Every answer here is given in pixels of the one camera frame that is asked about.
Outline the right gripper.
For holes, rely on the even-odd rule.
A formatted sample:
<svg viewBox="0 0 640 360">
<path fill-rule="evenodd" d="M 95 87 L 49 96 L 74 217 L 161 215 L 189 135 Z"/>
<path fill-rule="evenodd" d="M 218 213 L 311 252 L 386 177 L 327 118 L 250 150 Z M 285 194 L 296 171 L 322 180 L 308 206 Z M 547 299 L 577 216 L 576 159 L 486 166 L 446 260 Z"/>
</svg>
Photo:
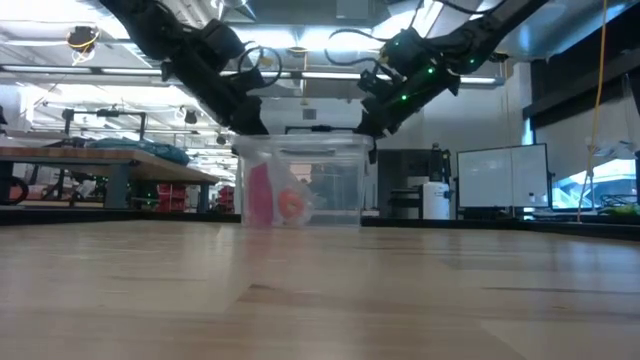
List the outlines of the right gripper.
<svg viewBox="0 0 640 360">
<path fill-rule="evenodd" d="M 441 51 L 410 28 L 384 43 L 378 63 L 361 73 L 357 86 L 373 97 L 361 101 L 355 132 L 381 139 L 395 134 L 415 113 L 412 97 L 429 102 L 445 90 L 457 96 L 460 76 L 448 68 Z"/>
</svg>

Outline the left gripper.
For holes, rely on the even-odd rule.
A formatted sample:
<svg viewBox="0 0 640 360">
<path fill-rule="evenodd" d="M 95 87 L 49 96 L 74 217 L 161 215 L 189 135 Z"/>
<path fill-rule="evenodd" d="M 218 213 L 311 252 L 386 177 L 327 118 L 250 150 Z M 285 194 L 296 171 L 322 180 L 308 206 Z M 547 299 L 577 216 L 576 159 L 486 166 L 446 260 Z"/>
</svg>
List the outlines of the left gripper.
<svg viewBox="0 0 640 360">
<path fill-rule="evenodd" d="M 176 78 L 213 111 L 221 125 L 239 135 L 268 135 L 261 120 L 262 100 L 251 90 L 265 84 L 257 68 L 223 73 L 245 45 L 227 25 L 214 20 L 202 29 L 179 25 L 170 32 L 174 44 L 162 62 L 161 78 Z"/>
</svg>

